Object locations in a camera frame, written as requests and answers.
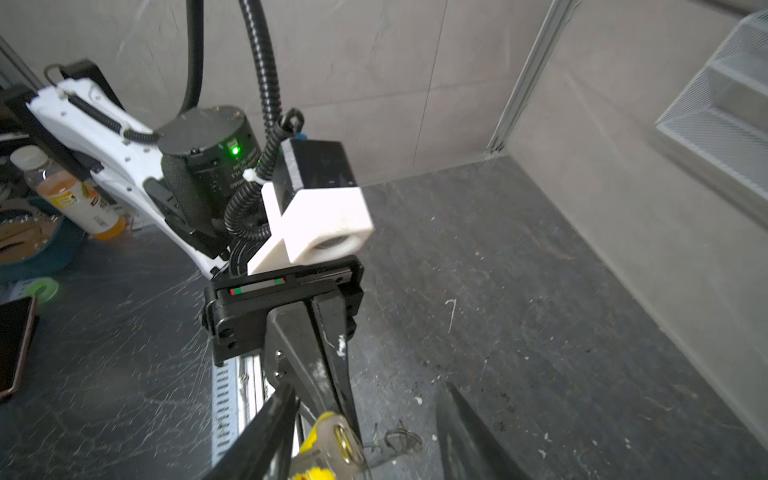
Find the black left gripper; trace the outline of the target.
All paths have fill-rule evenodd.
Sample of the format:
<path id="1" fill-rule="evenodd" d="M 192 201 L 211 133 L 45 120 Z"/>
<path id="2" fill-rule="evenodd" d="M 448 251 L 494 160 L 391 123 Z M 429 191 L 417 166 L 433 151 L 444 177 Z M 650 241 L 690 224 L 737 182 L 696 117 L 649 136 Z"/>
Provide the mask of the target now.
<path id="1" fill-rule="evenodd" d="M 361 439 L 347 336 L 357 328 L 363 274 L 358 258 L 348 256 L 211 282 L 204 291 L 202 328 L 213 363 L 221 366 L 264 346 L 263 367 L 275 389 L 290 385 L 310 419 L 326 412 L 344 415 Z M 312 297 L 317 334 L 305 304 Z"/>

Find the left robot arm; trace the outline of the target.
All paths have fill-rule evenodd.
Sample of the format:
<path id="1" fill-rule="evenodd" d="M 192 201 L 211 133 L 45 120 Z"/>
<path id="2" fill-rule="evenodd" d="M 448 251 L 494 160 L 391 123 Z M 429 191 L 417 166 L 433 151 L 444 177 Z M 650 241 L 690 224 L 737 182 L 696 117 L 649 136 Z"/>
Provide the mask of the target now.
<path id="1" fill-rule="evenodd" d="M 264 143 L 233 106 L 189 105 L 151 130 L 84 76 L 15 86 L 1 104 L 38 155 L 156 225 L 210 279 L 200 317 L 217 365 L 255 356 L 255 381 L 291 383 L 306 418 L 357 428 L 347 344 L 373 220 L 344 147 L 282 109 L 271 54 L 256 69 Z"/>

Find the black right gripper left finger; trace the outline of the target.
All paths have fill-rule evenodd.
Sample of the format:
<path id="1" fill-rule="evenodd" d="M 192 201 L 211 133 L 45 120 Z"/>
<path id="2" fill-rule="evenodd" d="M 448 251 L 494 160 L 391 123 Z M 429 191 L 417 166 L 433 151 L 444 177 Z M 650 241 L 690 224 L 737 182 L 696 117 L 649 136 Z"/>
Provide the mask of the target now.
<path id="1" fill-rule="evenodd" d="M 281 385 L 205 480 L 287 479 L 299 399 Z"/>

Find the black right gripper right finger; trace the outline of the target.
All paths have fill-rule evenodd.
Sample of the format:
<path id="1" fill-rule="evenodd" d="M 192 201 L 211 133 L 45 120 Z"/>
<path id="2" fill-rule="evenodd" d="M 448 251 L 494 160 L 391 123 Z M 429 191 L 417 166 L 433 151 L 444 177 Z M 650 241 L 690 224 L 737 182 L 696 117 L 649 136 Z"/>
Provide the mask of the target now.
<path id="1" fill-rule="evenodd" d="M 455 385 L 444 383 L 435 399 L 445 479 L 530 479 Z"/>

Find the yellow key tag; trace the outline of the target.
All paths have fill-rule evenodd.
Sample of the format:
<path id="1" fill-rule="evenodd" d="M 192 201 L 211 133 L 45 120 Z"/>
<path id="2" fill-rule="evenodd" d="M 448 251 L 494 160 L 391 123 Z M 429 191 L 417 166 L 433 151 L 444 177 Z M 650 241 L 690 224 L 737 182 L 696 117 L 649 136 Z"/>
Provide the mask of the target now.
<path id="1" fill-rule="evenodd" d="M 363 446 L 347 418 L 326 412 L 318 418 L 299 453 L 292 458 L 288 479 L 354 479 L 367 470 Z"/>

